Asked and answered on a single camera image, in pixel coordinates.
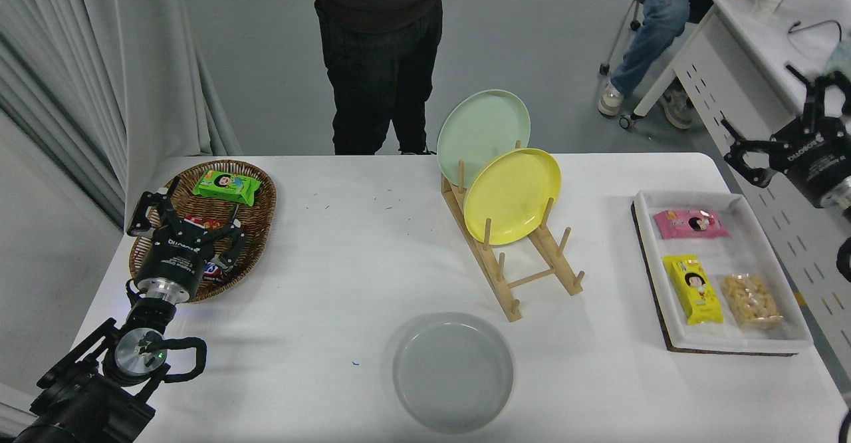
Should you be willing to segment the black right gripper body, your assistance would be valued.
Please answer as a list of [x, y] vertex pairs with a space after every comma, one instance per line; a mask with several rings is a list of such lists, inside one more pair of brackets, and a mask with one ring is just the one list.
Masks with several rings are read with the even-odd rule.
[[816, 208], [826, 207], [828, 196], [849, 178], [849, 135], [839, 118], [819, 118], [811, 131], [799, 118], [775, 133], [781, 151], [775, 170]]

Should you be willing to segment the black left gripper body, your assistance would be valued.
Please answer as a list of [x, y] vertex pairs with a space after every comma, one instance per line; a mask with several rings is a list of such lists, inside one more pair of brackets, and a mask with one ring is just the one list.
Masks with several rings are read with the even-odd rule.
[[196, 292], [207, 262], [215, 255], [215, 244], [204, 237], [203, 228], [188, 230], [161, 227], [153, 233], [151, 249], [136, 274], [138, 288], [155, 279], [177, 283], [184, 291]]

